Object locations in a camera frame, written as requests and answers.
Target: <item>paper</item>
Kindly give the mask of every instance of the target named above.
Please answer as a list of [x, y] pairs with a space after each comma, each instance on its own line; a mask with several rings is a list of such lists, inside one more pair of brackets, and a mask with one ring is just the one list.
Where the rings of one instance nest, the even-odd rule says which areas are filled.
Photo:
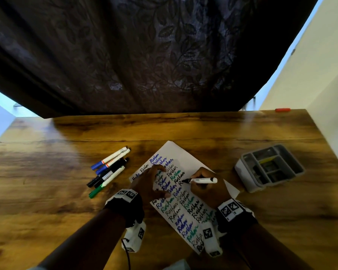
[[[214, 222], [215, 210], [190, 191], [190, 184], [182, 183], [181, 180], [189, 178], [200, 167], [209, 168], [174, 142], [167, 141], [129, 178], [130, 181], [154, 164], [165, 166], [167, 171], [158, 172], [153, 189], [166, 190], [171, 193], [171, 197], [154, 200], [151, 204], [187, 244], [200, 254], [204, 249], [200, 224], [209, 220]], [[228, 182], [225, 183], [231, 197], [236, 198], [239, 190]]]

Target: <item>dark patterned curtain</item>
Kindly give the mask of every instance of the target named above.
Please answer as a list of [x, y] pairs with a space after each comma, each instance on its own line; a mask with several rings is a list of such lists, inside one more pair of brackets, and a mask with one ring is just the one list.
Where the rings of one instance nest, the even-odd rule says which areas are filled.
[[316, 1], [0, 0], [0, 64], [60, 115], [239, 110]]

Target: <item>right hand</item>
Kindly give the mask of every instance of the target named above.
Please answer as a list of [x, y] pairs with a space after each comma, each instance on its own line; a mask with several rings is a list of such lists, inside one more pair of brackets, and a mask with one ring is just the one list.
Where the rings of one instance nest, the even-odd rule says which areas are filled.
[[203, 200], [208, 206], [213, 209], [216, 209], [225, 201], [231, 199], [230, 194], [228, 192], [227, 186], [224, 183], [224, 179], [218, 178], [217, 174], [207, 170], [204, 167], [201, 167], [194, 173], [190, 178], [211, 178], [215, 177], [218, 179], [216, 184], [207, 184], [205, 188], [203, 188], [203, 184], [197, 184], [195, 182], [190, 182], [191, 184], [191, 192], [193, 192], [196, 196]]

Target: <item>hand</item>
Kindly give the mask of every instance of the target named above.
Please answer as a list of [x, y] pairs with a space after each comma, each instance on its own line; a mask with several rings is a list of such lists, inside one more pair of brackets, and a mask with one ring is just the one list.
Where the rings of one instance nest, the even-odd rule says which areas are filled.
[[202, 199], [208, 206], [216, 209], [225, 201], [228, 201], [231, 197], [228, 192], [227, 186], [224, 183], [224, 179], [218, 178], [216, 173], [201, 167], [194, 173], [190, 178], [211, 178], [215, 177], [218, 179], [216, 184], [197, 184], [190, 182], [190, 190], [200, 199]]
[[149, 204], [155, 199], [169, 198], [171, 196], [171, 194], [167, 191], [153, 190], [153, 184], [158, 170], [165, 171], [165, 168], [162, 165], [153, 165], [131, 182], [129, 188], [140, 194], [143, 204]]

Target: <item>wooden table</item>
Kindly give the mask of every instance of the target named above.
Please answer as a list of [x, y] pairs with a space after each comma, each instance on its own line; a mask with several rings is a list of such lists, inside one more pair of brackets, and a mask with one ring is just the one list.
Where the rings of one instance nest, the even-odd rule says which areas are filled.
[[[239, 199], [312, 267], [338, 269], [338, 159], [307, 111], [292, 110], [17, 118], [0, 138], [0, 270], [39, 263], [167, 140], [234, 184], [242, 153], [284, 144], [306, 174]], [[127, 168], [89, 199], [90, 166], [125, 145], [132, 148]], [[145, 211], [147, 232], [131, 254], [132, 269], [162, 269], [191, 254], [152, 207]], [[106, 269], [127, 269], [119, 244]]]

